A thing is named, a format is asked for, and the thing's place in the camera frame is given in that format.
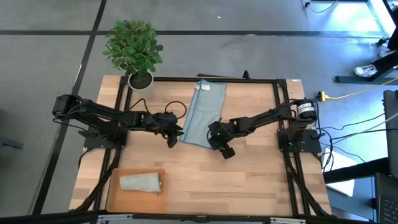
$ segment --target concrete floor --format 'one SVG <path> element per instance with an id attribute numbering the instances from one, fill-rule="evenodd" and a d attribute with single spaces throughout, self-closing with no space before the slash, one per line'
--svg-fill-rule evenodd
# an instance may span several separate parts
<path id="1" fill-rule="evenodd" d="M 100 2 L 2 1 L 0 29 L 91 30 Z M 313 2 L 312 6 L 320 10 L 329 4 Z M 314 14 L 303 10 L 299 0 L 112 0 L 105 7 L 99 30 L 108 30 L 116 19 L 143 19 L 158 30 L 378 31 L 367 5 L 353 2 L 340 2 L 323 14 Z M 87 35 L 0 35 L 0 136 L 25 145 L 20 151 L 0 150 L 3 179 L 0 217 L 30 212 L 57 130 L 57 125 L 51 122 L 54 99 L 70 92 L 87 41 Z M 161 53 L 164 63 L 157 67 L 155 75 L 207 73 L 240 77 L 244 70 L 249 70 L 253 78 L 301 79 L 309 98 L 319 90 L 339 96 L 371 87 L 335 83 L 333 77 L 353 75 L 354 67 L 377 59 L 382 49 L 374 44 L 377 41 L 302 36 L 160 35 L 158 42 L 165 47 Z M 106 57 L 101 54 L 105 42 L 101 35 L 95 39 L 79 92 L 84 98 L 96 99 L 103 75 L 123 74 L 105 62 Z M 396 86 L 383 86 L 320 103 L 321 125 L 341 127 L 377 116 L 383 113 L 382 92 L 396 89 Z M 342 136 L 380 121 L 382 118 L 330 133 Z M 44 213 L 68 209 L 82 145 L 83 138 L 76 129 L 68 129 Z M 387 156 L 382 132 L 356 136 L 337 146 L 360 155 L 365 161 Z"/>

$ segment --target blue cloth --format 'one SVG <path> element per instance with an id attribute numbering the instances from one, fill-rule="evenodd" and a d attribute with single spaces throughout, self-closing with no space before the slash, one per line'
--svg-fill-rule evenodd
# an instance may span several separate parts
<path id="1" fill-rule="evenodd" d="M 221 117 L 226 85 L 201 80 L 192 97 L 180 141 L 211 149 L 207 141 L 209 124 Z"/>

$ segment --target white shoe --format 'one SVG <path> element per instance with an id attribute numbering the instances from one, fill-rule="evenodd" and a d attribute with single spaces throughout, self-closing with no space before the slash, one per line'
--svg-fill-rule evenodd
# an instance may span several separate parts
<path id="1" fill-rule="evenodd" d="M 381 57 L 381 58 L 383 58 L 383 57 L 385 57 L 385 56 L 387 56 L 387 55 L 390 55 L 390 54 L 392 54 L 392 53 L 394 53 L 394 52 L 396 52 L 395 50 L 384 50 L 384 51 L 381 51 L 380 53 L 379 53 L 379 56 Z"/>
<path id="2" fill-rule="evenodd" d="M 354 73 L 359 77 L 370 77 L 377 73 L 377 69 L 374 65 L 370 64 L 354 68 Z"/>

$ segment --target wooden table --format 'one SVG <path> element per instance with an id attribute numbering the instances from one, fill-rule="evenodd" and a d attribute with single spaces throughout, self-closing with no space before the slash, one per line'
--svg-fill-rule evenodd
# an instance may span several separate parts
<path id="1" fill-rule="evenodd" d="M 97 103 L 114 107 L 119 76 L 103 78 Z M 194 92 L 193 82 L 155 82 L 154 97 L 147 101 L 151 113 L 163 112 L 165 105 L 179 100 L 189 108 Z M 300 80 L 287 80 L 290 98 L 303 98 Z M 137 101 L 133 94 L 131 104 Z M 254 116 L 275 108 L 272 85 L 266 83 L 227 83 L 223 121 L 240 116 Z M 139 103 L 134 110 L 144 110 Z M 177 116 L 182 106 L 168 108 Z M 178 121 L 181 127 L 185 117 Z M 258 128 L 255 133 L 230 142 L 236 156 L 224 160 L 218 151 L 178 142 L 172 149 L 161 136 L 130 131 L 122 150 L 120 167 L 163 168 L 167 172 L 167 206 L 164 213 L 208 215 L 291 216 L 287 175 L 279 151 L 277 123 Z M 76 208 L 98 182 L 104 149 L 84 156 L 77 176 L 70 208 Z M 301 153 L 305 183 L 322 208 L 331 213 L 319 161 Z M 101 208 L 106 203 L 108 185 L 103 190 Z M 296 196 L 303 213 L 299 188 Z"/>

